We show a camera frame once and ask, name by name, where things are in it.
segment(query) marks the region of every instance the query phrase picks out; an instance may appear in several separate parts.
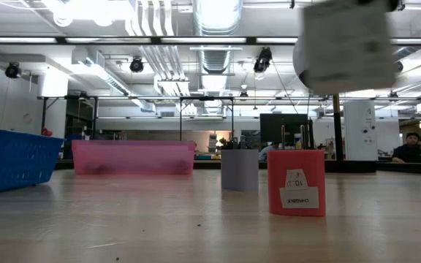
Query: computer monitor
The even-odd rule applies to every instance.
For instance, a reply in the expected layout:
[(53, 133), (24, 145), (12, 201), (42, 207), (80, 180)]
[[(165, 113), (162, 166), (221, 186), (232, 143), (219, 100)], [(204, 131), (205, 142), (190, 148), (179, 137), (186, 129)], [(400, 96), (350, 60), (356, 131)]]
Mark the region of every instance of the computer monitor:
[(295, 141), (295, 134), (300, 133), (300, 126), (305, 126), (305, 134), (308, 134), (308, 115), (306, 114), (261, 114), (261, 142), (282, 141), (281, 127), (285, 126), (285, 142), (292, 146)]

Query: white label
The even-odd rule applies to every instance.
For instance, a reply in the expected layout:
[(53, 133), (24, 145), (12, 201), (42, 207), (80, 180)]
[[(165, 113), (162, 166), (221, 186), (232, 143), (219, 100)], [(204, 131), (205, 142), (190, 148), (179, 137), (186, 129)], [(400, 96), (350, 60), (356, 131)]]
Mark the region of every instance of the white label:
[(335, 94), (394, 84), (385, 3), (329, 0), (303, 8), (309, 88)]
[(305, 173), (302, 169), (287, 170), (285, 189), (287, 191), (308, 189)]
[(306, 190), (286, 190), (280, 188), (283, 208), (319, 208), (319, 195), (317, 187), (308, 187)]

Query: person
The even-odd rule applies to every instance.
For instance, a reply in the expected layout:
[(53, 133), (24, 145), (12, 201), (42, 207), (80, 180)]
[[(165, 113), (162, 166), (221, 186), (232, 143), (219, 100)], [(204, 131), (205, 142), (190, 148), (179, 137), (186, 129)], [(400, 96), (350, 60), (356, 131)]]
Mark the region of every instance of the person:
[(266, 161), (266, 159), (268, 158), (268, 151), (269, 150), (278, 150), (279, 145), (280, 145), (280, 142), (273, 142), (272, 145), (269, 145), (269, 146), (263, 148), (259, 152), (259, 161)]
[(421, 142), (418, 133), (409, 132), (406, 136), (406, 144), (394, 149), (392, 162), (403, 164), (406, 162), (418, 162), (421, 155)]

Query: pink plastic bin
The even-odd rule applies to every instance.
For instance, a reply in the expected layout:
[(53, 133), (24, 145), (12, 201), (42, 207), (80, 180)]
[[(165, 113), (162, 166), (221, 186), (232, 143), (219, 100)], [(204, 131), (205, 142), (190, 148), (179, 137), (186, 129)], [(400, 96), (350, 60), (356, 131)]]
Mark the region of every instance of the pink plastic bin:
[[(307, 185), (302, 180), (287, 179), (288, 174), (293, 175), (297, 171), (303, 171)], [(268, 187), (271, 213), (285, 216), (326, 216), (324, 152), (269, 151)]]
[(74, 140), (76, 175), (192, 175), (194, 142)]

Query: blue plastic basket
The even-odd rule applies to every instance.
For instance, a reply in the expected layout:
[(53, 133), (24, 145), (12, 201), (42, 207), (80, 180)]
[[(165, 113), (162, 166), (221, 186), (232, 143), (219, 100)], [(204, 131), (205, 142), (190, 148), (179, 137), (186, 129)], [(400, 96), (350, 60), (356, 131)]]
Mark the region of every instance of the blue plastic basket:
[(48, 182), (63, 141), (0, 130), (0, 191)]

